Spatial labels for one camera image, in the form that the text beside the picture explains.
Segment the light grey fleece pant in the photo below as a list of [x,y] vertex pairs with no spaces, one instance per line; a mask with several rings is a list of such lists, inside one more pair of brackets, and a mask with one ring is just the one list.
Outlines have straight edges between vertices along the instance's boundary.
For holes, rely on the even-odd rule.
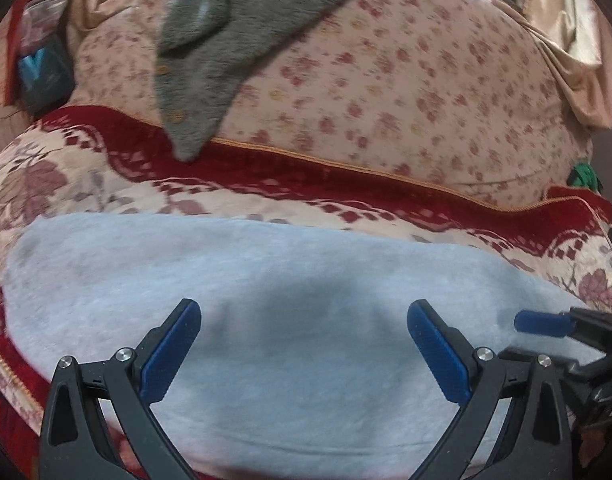
[[482,250],[260,221],[168,214],[37,219],[3,273],[18,353],[50,377],[61,356],[138,344],[180,300],[201,333],[154,408],[193,466],[291,479],[406,479],[455,414],[407,330],[424,299],[474,346],[581,363],[599,352],[518,333],[521,310],[577,299]]

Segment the green cloth item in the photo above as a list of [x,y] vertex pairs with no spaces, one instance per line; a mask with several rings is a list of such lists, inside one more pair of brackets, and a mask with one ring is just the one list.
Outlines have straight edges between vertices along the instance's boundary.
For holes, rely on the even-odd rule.
[[600,194],[603,184],[594,171],[591,164],[588,162],[579,162],[576,164],[568,175],[566,185],[570,188],[586,188],[592,192]]

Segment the red cream floral blanket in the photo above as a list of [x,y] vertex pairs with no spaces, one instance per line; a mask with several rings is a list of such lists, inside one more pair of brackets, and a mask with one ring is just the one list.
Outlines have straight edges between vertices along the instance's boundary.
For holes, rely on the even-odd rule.
[[[401,176],[227,140],[185,164],[172,157],[162,129],[107,107],[69,106],[0,152],[0,275],[22,229],[69,212],[211,214],[472,246],[612,312],[612,206],[578,188],[554,186],[541,202],[502,208]],[[0,453],[24,479],[38,474],[47,393],[8,337],[0,288]]]

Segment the beige curtain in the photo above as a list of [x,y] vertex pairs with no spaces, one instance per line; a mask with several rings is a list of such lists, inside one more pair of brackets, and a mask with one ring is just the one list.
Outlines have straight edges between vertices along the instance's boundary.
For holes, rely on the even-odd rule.
[[[480,0],[529,32],[565,99],[585,127],[612,127],[612,26],[594,0]],[[154,104],[154,44],[169,0],[132,0],[82,40],[74,105],[114,107],[144,122]]]

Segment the blue package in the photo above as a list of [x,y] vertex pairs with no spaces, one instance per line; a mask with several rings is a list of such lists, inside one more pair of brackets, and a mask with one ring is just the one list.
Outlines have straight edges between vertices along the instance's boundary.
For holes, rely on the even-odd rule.
[[18,59],[21,101],[36,116],[63,104],[75,89],[73,62],[62,40],[50,35],[35,52]]

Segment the grey-green fuzzy cardigan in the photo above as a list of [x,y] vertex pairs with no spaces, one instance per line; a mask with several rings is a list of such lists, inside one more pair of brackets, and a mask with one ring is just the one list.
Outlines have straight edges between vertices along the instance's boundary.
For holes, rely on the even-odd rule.
[[154,91],[180,162],[216,134],[255,65],[346,0],[170,0]]

